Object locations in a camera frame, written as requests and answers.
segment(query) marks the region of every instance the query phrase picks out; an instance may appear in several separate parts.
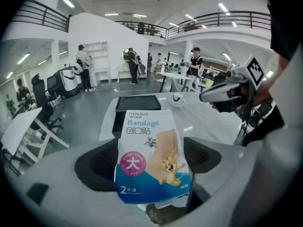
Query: pink circle label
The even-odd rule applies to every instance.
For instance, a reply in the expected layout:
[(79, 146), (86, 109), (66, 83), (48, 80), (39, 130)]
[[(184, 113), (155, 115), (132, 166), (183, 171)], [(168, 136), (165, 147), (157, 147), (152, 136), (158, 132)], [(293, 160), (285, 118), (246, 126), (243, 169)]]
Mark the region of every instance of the pink circle label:
[(139, 152), (130, 151), (122, 156), (120, 167), (125, 175), (136, 177), (144, 172), (146, 161)]

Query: bandage package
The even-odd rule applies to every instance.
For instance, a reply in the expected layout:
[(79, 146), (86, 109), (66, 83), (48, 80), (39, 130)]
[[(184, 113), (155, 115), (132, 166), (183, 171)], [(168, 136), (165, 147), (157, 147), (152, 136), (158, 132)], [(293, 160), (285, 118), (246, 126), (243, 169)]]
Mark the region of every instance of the bandage package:
[(125, 203), (157, 203), (190, 192), (191, 179), (171, 111), (126, 111), (115, 182)]

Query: cap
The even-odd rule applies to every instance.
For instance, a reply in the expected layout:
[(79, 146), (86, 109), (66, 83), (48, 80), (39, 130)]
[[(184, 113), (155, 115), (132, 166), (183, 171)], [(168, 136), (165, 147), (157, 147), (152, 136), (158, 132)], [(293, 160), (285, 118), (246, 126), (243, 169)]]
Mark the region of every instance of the cap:
[(80, 45), (78, 46), (79, 51), (82, 50), (82, 49), (84, 49), (84, 48), (85, 48), (85, 47), (84, 47), (82, 44), (80, 44)]
[(199, 47), (195, 47), (194, 49), (191, 50), (191, 52), (194, 52), (194, 51), (199, 51), (200, 52), (200, 48)]

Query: balcony railing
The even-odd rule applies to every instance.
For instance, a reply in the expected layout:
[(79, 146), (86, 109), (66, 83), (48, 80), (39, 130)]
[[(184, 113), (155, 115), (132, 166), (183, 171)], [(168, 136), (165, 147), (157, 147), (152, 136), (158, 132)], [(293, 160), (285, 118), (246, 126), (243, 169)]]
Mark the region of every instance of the balcony railing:
[(25, 0), (12, 22), (38, 24), (68, 32), (69, 17), (35, 0)]
[(169, 29), (146, 24), (142, 22), (117, 21), (129, 29), (142, 35), (152, 35), (161, 38), (168, 38), (174, 35), (210, 27), (247, 27), (255, 29), (270, 30), (270, 14), (253, 11), (229, 11), (229, 16), (224, 12), (211, 13), (187, 20)]
[(121, 25), (124, 25), (125, 27), (141, 35), (158, 36), (160, 38), (167, 38), (168, 36), (168, 29), (161, 26), (146, 24), (143, 22), (132, 22), (132, 21), (116, 21), (116, 22)]

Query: black tray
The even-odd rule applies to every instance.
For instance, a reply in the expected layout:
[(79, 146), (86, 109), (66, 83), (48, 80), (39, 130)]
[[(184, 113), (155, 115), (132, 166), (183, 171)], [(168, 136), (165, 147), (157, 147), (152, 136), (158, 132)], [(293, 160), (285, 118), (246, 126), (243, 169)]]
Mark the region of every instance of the black tray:
[(119, 97), (116, 105), (116, 117), (112, 129), (112, 133), (116, 139), (121, 138), (127, 110), (161, 110), (161, 104), (155, 95)]

